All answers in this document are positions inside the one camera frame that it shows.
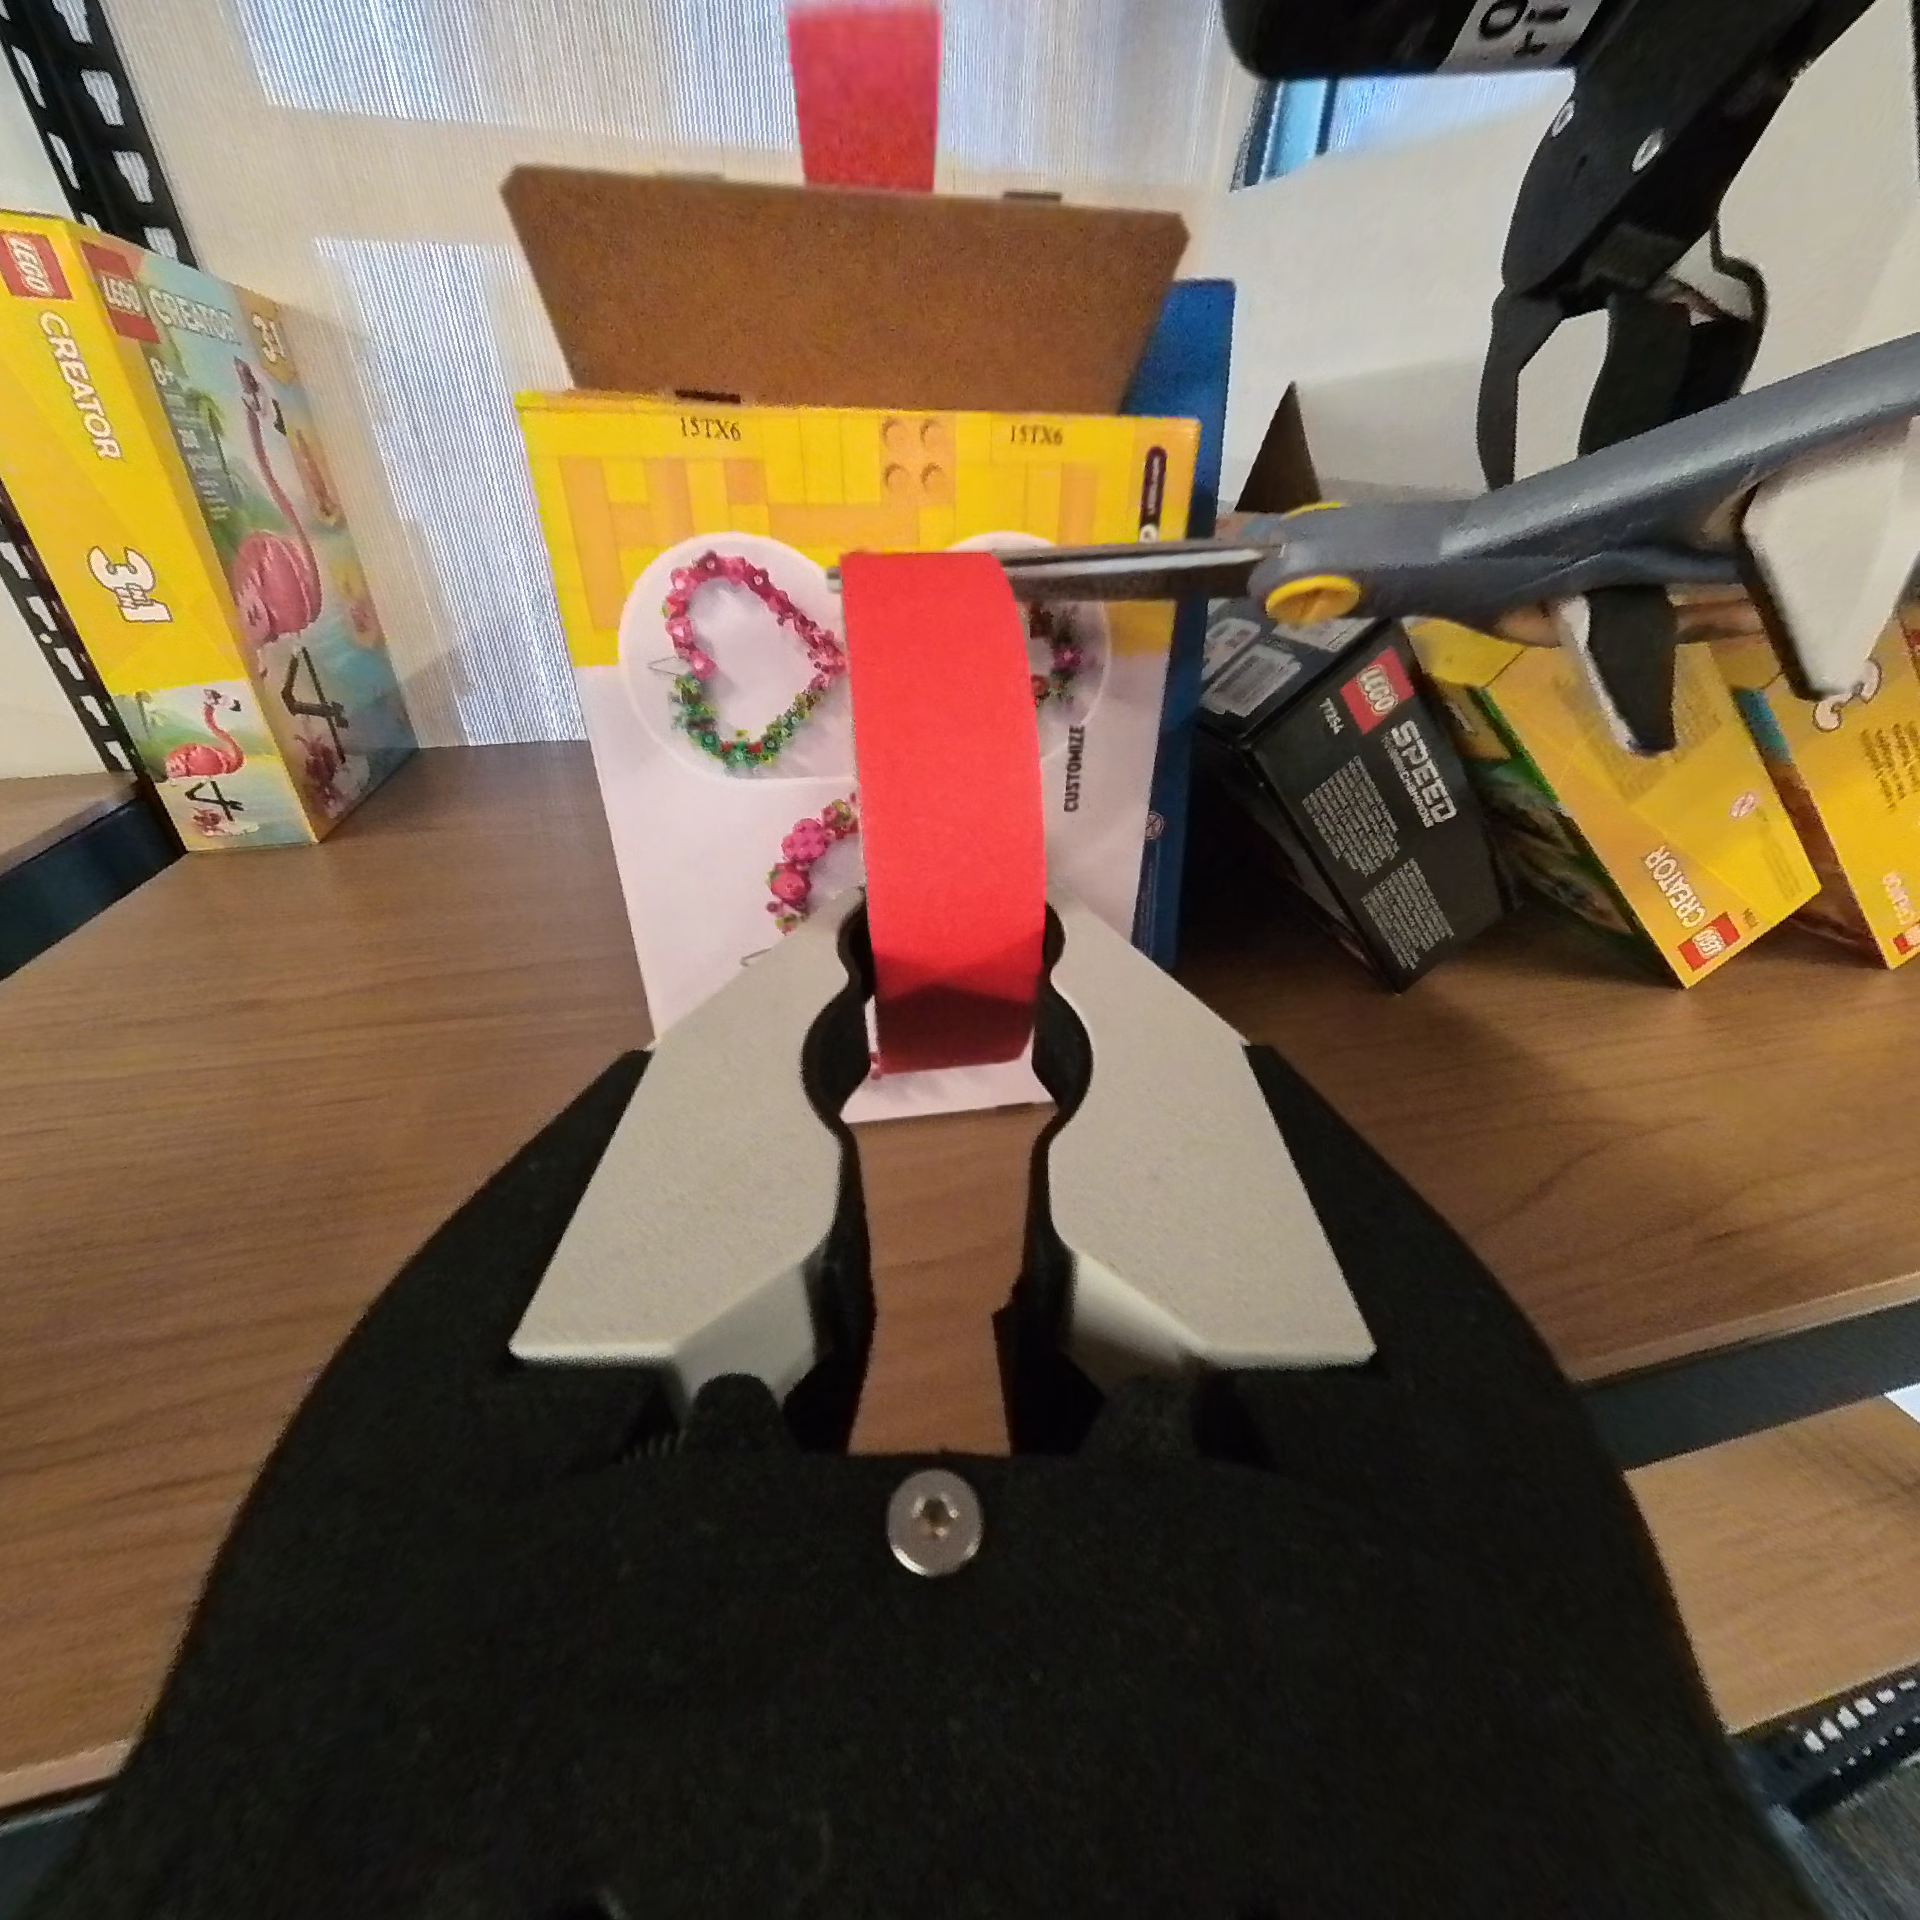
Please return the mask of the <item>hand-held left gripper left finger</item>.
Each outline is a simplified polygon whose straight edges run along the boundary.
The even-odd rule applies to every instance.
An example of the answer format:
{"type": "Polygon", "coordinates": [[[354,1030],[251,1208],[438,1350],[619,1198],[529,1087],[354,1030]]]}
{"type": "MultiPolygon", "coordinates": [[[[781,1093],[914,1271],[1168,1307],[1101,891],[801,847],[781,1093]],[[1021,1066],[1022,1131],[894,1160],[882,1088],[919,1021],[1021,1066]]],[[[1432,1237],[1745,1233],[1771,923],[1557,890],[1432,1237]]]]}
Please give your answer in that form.
{"type": "Polygon", "coordinates": [[[674,1024],[511,1338],[529,1367],[641,1367],[674,1411],[759,1380],[795,1423],[852,1423],[875,1338],[842,1120],[869,1081],[861,898],[834,898],[674,1024]]]}

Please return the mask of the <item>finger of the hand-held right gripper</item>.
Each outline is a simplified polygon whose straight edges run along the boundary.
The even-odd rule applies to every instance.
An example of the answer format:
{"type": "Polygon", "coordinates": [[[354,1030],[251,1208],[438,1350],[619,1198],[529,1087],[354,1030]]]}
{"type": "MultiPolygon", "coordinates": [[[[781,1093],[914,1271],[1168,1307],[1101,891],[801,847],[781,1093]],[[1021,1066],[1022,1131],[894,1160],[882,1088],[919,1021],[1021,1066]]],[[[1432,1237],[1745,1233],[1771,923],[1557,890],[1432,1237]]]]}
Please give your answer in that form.
{"type": "Polygon", "coordinates": [[[1607,726],[1629,754],[1678,747],[1678,611],[1662,586],[1595,590],[1557,607],[1607,726]]]}
{"type": "Polygon", "coordinates": [[[1768,480],[1741,538],[1749,596],[1801,696],[1854,693],[1918,586],[1918,483],[1768,480]]]}

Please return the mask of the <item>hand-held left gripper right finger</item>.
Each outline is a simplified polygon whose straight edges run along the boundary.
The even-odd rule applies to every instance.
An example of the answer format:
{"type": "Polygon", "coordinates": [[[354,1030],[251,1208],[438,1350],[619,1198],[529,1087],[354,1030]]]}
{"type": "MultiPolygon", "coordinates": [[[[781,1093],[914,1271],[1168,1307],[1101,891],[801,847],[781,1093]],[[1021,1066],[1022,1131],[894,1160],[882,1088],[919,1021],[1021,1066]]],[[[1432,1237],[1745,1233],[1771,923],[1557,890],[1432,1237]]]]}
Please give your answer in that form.
{"type": "Polygon", "coordinates": [[[1242,1034],[1088,906],[1052,900],[1048,926],[1037,1201],[1062,1358],[1104,1391],[1365,1367],[1375,1336],[1242,1034]]]}

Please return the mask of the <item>grey yellow scissors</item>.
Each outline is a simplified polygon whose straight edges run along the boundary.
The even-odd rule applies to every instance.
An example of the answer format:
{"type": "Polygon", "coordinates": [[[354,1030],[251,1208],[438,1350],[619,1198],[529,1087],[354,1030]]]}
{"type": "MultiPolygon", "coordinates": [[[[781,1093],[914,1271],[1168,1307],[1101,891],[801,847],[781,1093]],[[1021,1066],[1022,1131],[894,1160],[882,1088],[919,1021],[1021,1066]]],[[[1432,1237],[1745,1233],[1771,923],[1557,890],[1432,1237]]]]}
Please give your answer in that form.
{"type": "Polygon", "coordinates": [[[1598,590],[1735,584],[1749,563],[1741,504],[1915,418],[1909,336],[1474,501],[1318,506],[1242,540],[1037,547],[997,563],[1022,603],[1207,596],[1281,624],[1448,617],[1487,631],[1598,590]]]}

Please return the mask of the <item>yellow white flower box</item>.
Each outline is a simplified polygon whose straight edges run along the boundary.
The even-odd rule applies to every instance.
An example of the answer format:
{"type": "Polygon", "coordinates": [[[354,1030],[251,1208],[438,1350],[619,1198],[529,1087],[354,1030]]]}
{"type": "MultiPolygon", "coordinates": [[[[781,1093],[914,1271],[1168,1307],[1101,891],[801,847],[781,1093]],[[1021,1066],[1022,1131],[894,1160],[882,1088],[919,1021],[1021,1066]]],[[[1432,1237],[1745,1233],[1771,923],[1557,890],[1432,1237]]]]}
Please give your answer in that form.
{"type": "Polygon", "coordinates": [[[1201,404],[1127,400],[1165,210],[517,166],[562,351],[517,397],[655,1033],[862,881],[857,548],[1189,533],[1201,404]]]}

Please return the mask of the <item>red tape strip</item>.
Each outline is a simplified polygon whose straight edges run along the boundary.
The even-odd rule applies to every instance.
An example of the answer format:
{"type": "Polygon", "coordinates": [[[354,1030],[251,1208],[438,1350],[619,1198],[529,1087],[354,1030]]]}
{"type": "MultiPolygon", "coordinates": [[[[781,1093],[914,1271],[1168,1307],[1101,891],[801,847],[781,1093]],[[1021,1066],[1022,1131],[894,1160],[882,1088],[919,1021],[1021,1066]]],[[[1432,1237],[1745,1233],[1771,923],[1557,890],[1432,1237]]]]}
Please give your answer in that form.
{"type": "Polygon", "coordinates": [[[995,556],[841,563],[877,1066],[984,1070],[1035,1033],[1041,726],[995,556]]]}
{"type": "Polygon", "coordinates": [[[941,148],[941,3],[785,3],[809,186],[928,194],[941,148]]]}

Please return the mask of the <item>yellow toy box green picture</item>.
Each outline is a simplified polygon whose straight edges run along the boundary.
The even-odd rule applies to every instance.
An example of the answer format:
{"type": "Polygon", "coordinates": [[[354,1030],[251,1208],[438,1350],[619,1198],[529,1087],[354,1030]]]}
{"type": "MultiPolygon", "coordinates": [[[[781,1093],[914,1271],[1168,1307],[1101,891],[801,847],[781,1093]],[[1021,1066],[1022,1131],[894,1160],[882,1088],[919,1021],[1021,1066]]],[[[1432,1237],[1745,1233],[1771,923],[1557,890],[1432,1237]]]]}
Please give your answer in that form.
{"type": "Polygon", "coordinates": [[[1704,646],[1678,666],[1678,747],[1641,757],[1568,650],[1439,620],[1405,631],[1524,890],[1678,987],[1814,900],[1812,857],[1704,646]]]}

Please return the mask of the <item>black toy box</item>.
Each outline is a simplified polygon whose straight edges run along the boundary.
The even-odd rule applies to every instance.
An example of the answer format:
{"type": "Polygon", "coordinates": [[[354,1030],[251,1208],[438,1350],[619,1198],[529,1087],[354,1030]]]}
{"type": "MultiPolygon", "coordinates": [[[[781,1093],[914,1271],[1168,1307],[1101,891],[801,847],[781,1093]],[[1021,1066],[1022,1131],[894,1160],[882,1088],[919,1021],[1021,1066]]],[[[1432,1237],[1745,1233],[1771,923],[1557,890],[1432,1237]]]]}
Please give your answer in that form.
{"type": "Polygon", "coordinates": [[[1509,908],[1464,757],[1394,620],[1292,628],[1217,600],[1197,776],[1271,878],[1404,994],[1509,908]]]}

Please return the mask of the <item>brown cardboard flap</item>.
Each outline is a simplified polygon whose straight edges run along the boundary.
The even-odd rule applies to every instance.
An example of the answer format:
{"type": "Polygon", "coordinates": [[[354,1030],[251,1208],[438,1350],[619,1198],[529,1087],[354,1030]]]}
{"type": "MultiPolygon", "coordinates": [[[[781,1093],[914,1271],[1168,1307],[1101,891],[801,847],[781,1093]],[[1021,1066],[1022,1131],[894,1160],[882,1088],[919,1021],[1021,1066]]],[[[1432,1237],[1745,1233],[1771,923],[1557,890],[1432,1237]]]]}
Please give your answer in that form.
{"type": "Polygon", "coordinates": [[[1289,383],[1238,491],[1238,514],[1282,518],[1322,504],[1325,494],[1309,448],[1299,386],[1289,383]]]}

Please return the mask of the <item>yellow flamingo toy box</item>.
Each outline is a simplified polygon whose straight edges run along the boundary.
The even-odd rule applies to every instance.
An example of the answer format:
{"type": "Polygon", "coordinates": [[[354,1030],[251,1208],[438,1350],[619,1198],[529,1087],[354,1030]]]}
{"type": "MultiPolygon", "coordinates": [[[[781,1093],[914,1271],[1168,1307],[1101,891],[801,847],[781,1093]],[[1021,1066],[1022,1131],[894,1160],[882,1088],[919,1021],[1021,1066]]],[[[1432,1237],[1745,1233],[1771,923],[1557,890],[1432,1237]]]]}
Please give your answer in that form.
{"type": "Polygon", "coordinates": [[[274,300],[5,210],[4,494],[182,851],[315,847],[415,754],[274,300]]]}

